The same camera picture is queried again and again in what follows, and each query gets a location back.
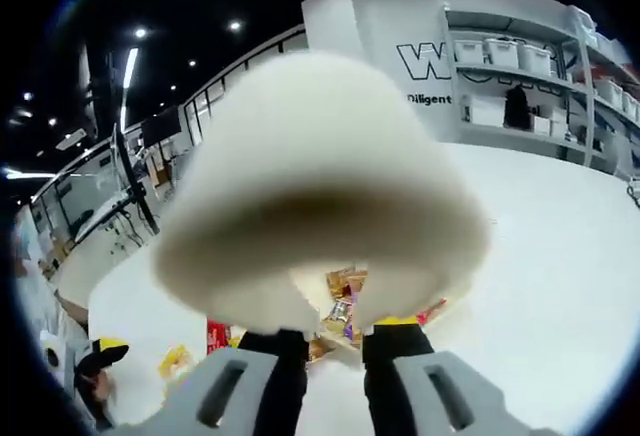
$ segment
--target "shelving unit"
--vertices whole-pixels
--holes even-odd
[[[604,125],[604,120],[607,123],[606,126],[614,128],[616,132],[619,132],[620,128],[624,127],[626,128],[624,133],[631,142],[633,142],[633,140],[629,133],[637,134],[638,140],[640,140],[640,126],[629,120],[621,110],[614,108],[606,100],[596,95],[593,89],[591,64],[595,63],[605,66],[609,72],[621,82],[623,87],[627,89],[640,91],[640,78],[636,77],[625,66],[612,61],[598,49],[588,46],[581,33],[577,31],[577,26],[576,30],[573,31],[565,28],[552,27],[513,15],[492,14],[490,12],[474,10],[467,11],[463,8],[451,8],[446,5],[442,8],[440,20],[444,28],[447,58],[451,68],[454,69],[451,72],[451,83],[452,97],[456,108],[462,108],[461,95],[459,94],[459,75],[465,73],[483,73],[485,75],[503,75],[516,80],[548,85],[550,88],[561,91],[566,108],[569,108],[570,100],[574,99],[582,105],[586,113],[585,117],[580,116],[577,118],[581,120],[581,124],[586,126],[584,145],[512,128],[468,123],[463,120],[462,111],[460,119],[457,122],[461,134],[494,134],[496,136],[537,141],[560,148],[571,149],[583,154],[582,164],[585,166],[592,166],[592,160],[594,158],[599,163],[606,161],[603,153],[593,149],[596,131],[599,136],[602,136],[605,134],[605,131],[607,131],[604,126],[600,127],[596,125],[596,113],[598,113],[598,121],[600,121],[601,125]],[[454,53],[454,38],[452,32],[470,32],[474,33],[476,37],[520,37],[553,46],[556,49],[556,55],[559,56],[557,58],[558,77],[534,74],[518,68],[457,62]],[[574,84],[566,80],[566,62],[563,57],[565,50],[572,50],[579,57],[585,79],[584,84]],[[573,118],[573,116],[574,115],[571,114],[571,118],[568,117],[567,122],[570,122],[570,120],[571,123],[575,122],[576,119]],[[617,162],[611,161],[610,163],[611,166],[613,166]]]

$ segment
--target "white sponge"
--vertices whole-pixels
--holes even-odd
[[[216,105],[162,224],[159,281],[210,318],[313,331],[288,278],[313,261],[367,261],[365,327],[468,285],[487,249],[476,200],[383,73],[295,54]]]

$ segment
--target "recessed light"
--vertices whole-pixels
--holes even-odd
[[[234,33],[237,33],[242,29],[242,23],[238,20],[233,20],[229,23],[229,29]]]

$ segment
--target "black ceiling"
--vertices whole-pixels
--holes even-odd
[[[9,28],[4,70],[9,77],[2,93],[3,161],[21,170],[56,171],[82,151],[54,149],[65,133],[85,124],[77,91],[81,42],[86,41],[94,60],[113,54],[120,71],[124,71],[128,49],[140,47],[128,99],[129,124],[133,124],[157,112],[161,102],[183,102],[226,65],[301,23],[303,0],[4,1],[8,3],[4,26]],[[598,13],[605,28],[612,26],[611,21],[622,21],[617,29],[627,39],[634,36],[618,0],[560,1],[590,6],[586,9]],[[239,34],[227,30],[234,18],[245,23]],[[139,26],[149,30],[142,42],[133,35]],[[195,68],[189,67],[190,59],[197,60]],[[171,85],[177,90],[171,91]],[[23,101],[25,91],[34,93],[32,101]],[[112,106],[99,114],[102,127],[108,127],[108,118],[115,114]],[[19,108],[33,116],[20,116]],[[52,117],[58,121],[54,127],[47,124]],[[44,154],[37,156],[41,150]],[[14,184],[12,193],[26,197],[33,193],[34,184],[37,187],[42,181]]]

